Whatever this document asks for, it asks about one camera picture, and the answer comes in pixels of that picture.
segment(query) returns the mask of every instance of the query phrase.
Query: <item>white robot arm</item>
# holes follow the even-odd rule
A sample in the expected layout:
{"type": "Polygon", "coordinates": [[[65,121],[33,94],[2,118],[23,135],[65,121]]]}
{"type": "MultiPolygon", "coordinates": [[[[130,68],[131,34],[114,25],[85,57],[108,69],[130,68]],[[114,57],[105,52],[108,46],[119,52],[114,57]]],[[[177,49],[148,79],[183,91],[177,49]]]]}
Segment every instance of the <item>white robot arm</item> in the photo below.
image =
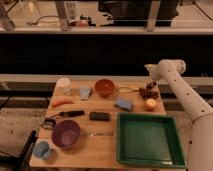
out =
{"type": "Polygon", "coordinates": [[[153,80],[164,78],[193,122],[187,168],[189,171],[213,170],[213,108],[180,76],[182,60],[161,60],[146,65],[153,80]]]}

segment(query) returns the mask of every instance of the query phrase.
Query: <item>chair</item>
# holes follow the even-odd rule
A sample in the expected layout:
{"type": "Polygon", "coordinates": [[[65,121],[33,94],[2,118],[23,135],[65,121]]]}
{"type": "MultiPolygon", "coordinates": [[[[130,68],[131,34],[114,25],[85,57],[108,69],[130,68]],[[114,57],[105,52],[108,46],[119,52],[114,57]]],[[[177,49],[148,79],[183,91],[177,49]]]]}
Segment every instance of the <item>chair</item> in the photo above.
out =
{"type": "Polygon", "coordinates": [[[24,145],[20,156],[19,157],[0,156],[0,163],[2,163],[4,165],[12,166],[13,171],[19,171],[24,159],[26,158],[26,155],[28,153],[28,150],[29,150],[31,144],[35,143],[36,139],[37,139],[36,131],[33,130],[30,133],[28,140],[27,140],[26,144],[24,145]]]}

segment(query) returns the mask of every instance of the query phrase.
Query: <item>white container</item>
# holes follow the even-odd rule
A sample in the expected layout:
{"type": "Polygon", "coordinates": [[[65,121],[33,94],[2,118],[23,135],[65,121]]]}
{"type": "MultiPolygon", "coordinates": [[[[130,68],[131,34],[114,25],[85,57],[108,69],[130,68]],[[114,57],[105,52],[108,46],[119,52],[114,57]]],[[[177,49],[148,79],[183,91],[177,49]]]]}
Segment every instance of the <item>white container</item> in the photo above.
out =
{"type": "Polygon", "coordinates": [[[56,86],[66,95],[71,94],[71,81],[69,78],[60,78],[57,80],[56,86]]]}

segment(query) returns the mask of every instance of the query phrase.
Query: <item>blue cup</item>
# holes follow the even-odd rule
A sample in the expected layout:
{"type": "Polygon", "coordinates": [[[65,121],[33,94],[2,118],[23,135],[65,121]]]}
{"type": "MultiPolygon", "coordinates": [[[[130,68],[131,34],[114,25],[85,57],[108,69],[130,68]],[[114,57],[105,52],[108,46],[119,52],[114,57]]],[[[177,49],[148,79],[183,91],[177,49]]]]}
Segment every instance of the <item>blue cup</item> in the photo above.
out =
{"type": "Polygon", "coordinates": [[[33,155],[39,159],[47,159],[50,156],[50,146],[46,141],[37,143],[33,149],[33,155]]]}

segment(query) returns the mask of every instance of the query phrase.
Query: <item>green tray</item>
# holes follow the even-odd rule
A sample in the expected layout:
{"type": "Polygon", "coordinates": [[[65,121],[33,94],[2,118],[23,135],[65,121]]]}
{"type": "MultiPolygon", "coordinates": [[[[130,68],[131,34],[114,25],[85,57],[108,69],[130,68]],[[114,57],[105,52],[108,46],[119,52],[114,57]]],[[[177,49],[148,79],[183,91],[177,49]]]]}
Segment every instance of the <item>green tray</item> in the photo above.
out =
{"type": "Polygon", "coordinates": [[[119,163],[158,168],[185,168],[172,117],[119,113],[117,131],[119,163]]]}

